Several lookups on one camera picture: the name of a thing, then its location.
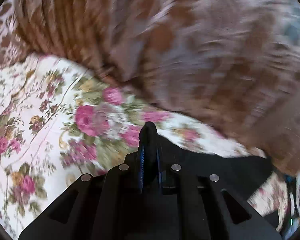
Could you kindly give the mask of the black pants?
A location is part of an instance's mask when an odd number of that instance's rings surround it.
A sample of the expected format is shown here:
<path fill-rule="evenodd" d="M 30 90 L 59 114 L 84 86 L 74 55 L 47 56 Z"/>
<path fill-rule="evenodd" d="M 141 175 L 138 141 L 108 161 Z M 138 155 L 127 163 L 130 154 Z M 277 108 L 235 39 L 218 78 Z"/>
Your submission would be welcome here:
<path fill-rule="evenodd" d="M 183 150 L 147 123 L 125 159 L 122 210 L 130 239 L 264 239 L 273 218 L 249 197 L 273 167 L 261 157 L 223 158 Z"/>

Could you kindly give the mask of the floral bed sheet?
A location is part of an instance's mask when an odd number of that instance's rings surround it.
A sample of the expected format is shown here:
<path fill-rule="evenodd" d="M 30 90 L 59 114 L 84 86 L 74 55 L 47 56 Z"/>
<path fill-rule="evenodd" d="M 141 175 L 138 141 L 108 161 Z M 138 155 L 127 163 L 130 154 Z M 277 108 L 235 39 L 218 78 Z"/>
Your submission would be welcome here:
<path fill-rule="evenodd" d="M 206 124 L 157 109 L 54 56 L 0 70 L 0 224 L 21 232 L 80 175 L 99 175 L 137 148 L 152 121 L 171 142 L 222 157 L 262 156 Z"/>

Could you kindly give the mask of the brown patterned curtain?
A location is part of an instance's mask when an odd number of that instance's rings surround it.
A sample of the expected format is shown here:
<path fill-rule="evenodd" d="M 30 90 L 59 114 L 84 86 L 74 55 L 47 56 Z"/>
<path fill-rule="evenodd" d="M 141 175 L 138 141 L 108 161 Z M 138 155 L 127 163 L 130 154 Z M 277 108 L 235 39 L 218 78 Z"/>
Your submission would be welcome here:
<path fill-rule="evenodd" d="M 4 0 L 0 69 L 32 52 L 78 62 L 300 172 L 299 0 Z"/>

